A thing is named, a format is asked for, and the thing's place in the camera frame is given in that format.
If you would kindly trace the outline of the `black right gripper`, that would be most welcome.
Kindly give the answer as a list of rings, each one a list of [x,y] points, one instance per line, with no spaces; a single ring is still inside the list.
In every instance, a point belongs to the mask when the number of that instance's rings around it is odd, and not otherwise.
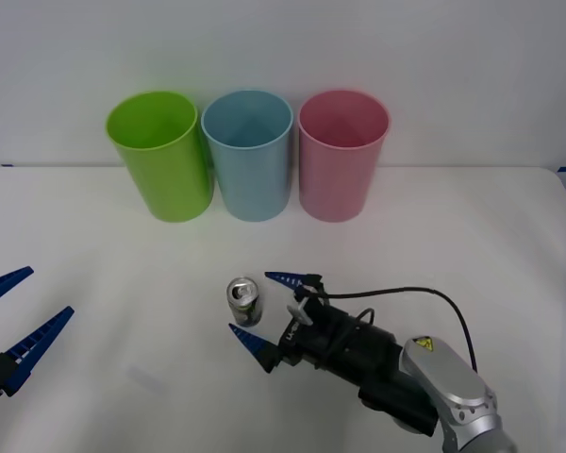
[[[318,274],[265,272],[264,275],[296,294],[304,290],[317,294],[323,291],[323,277]],[[241,327],[228,325],[267,374],[270,374],[281,360],[291,366],[300,361],[308,361],[316,369],[326,368],[327,363],[345,348],[351,335],[359,329],[359,321],[355,317],[324,304],[316,297],[290,303],[287,309],[291,321],[281,335],[278,346]]]

